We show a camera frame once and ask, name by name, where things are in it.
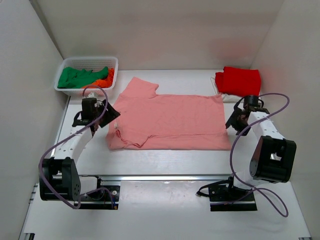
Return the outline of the pink t-shirt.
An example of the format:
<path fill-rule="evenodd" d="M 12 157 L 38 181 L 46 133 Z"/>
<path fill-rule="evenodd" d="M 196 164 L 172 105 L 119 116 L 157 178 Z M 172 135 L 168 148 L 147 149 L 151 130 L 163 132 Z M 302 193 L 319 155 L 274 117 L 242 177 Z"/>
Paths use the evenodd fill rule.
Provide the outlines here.
<path fill-rule="evenodd" d="M 110 150 L 231 149 L 220 95 L 157 94 L 158 87 L 134 77 L 118 96 L 120 116 L 106 135 Z"/>

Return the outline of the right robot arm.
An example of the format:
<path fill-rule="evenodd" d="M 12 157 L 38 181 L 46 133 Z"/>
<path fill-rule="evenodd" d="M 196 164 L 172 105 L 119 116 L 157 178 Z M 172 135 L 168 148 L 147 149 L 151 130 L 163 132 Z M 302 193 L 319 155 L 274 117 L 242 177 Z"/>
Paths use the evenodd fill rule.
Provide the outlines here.
<path fill-rule="evenodd" d="M 292 173 L 297 145 L 286 139 L 274 126 L 274 116 L 266 108 L 259 96 L 242 97 L 233 107 L 233 112 L 225 127 L 236 130 L 236 140 L 253 131 L 258 142 L 249 162 L 242 172 L 236 172 L 231 161 L 232 183 L 224 187 L 224 195 L 236 200 L 242 195 L 242 189 L 251 190 L 265 183 L 286 183 Z"/>

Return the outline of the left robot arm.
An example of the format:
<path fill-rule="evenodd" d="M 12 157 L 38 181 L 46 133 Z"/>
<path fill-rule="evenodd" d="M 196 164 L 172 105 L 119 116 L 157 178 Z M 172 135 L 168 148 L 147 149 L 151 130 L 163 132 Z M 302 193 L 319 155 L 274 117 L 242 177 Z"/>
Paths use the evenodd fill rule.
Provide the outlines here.
<path fill-rule="evenodd" d="M 39 162 L 39 191 L 43 201 L 79 202 L 83 195 L 99 199 L 104 195 L 105 187 L 98 181 L 92 181 L 87 190 L 82 190 L 82 182 L 76 163 L 85 146 L 92 140 L 96 131 L 107 126 L 120 116 L 108 102 L 96 97 L 85 97 L 81 102 L 81 111 L 73 118 L 70 134 L 53 148 L 53 156 L 45 153 Z"/>

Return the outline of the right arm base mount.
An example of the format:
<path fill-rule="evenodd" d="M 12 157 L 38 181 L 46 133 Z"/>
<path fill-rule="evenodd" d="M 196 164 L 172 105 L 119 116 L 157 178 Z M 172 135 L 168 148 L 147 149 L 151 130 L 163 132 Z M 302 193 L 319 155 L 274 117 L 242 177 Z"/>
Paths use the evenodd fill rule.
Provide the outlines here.
<path fill-rule="evenodd" d="M 257 211 L 251 189 L 234 186 L 234 178 L 204 185 L 196 192 L 198 197 L 209 198 L 211 212 L 254 212 Z"/>

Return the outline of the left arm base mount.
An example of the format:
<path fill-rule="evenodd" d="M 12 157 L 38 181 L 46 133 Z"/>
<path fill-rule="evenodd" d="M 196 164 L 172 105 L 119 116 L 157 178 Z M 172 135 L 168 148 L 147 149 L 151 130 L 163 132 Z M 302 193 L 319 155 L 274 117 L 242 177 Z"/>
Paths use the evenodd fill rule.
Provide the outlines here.
<path fill-rule="evenodd" d="M 106 176 L 81 176 L 80 210 L 118 210 L 121 181 Z"/>

